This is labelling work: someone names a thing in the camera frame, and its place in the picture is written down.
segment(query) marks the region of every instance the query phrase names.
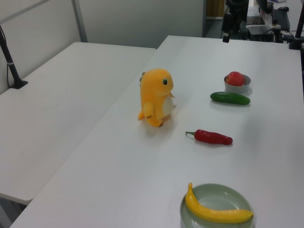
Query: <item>plush toy belly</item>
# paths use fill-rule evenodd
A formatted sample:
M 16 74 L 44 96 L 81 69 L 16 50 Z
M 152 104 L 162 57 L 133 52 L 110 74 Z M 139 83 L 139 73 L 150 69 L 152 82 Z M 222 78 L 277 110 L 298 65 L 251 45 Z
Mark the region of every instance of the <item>plush toy belly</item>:
M 160 116 L 160 118 L 169 115 L 172 112 L 172 110 L 173 110 L 173 100 L 170 96 L 167 96 L 162 103 L 162 116 Z

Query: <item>red chili pepper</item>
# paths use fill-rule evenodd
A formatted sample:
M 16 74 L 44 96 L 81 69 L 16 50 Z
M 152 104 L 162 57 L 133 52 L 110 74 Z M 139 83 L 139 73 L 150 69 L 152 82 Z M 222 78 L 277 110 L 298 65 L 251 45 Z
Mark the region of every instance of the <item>red chili pepper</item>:
M 186 134 L 192 134 L 194 135 L 194 138 L 197 141 L 210 144 L 231 145 L 233 141 L 232 138 L 228 136 L 215 132 L 207 132 L 204 130 L 197 130 L 196 132 L 186 132 Z

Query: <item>toy cucumber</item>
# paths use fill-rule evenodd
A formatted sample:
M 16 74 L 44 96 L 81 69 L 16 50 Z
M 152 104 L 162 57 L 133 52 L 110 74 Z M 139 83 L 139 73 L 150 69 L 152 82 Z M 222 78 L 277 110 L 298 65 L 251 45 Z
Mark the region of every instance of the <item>toy cucumber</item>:
M 247 105 L 250 103 L 250 99 L 248 97 L 230 92 L 215 92 L 210 95 L 210 98 L 217 102 L 237 105 Z

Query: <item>white table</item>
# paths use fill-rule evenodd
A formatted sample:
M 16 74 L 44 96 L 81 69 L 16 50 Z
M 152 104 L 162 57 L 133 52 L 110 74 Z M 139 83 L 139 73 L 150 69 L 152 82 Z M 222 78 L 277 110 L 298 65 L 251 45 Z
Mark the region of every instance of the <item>white table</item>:
M 74 43 L 0 96 L 0 197 L 28 204 L 155 52 Z
M 240 192 L 256 228 L 302 227 L 299 51 L 276 43 L 168 37 L 142 71 L 155 67 L 173 77 L 171 118 L 161 128 L 137 120 L 138 74 L 12 228 L 179 228 L 189 182 Z M 233 70 L 252 79 L 249 106 L 210 100 Z M 231 136 L 233 145 L 185 136 L 197 129 Z

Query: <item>yellow plush toy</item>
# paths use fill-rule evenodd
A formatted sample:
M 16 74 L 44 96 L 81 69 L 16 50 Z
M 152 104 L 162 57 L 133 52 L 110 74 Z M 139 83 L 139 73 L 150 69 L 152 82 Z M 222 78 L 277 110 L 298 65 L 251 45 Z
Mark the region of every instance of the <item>yellow plush toy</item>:
M 140 82 L 142 110 L 138 120 L 145 118 L 152 126 L 160 127 L 162 118 L 173 110 L 172 77 L 167 70 L 152 69 L 142 74 Z

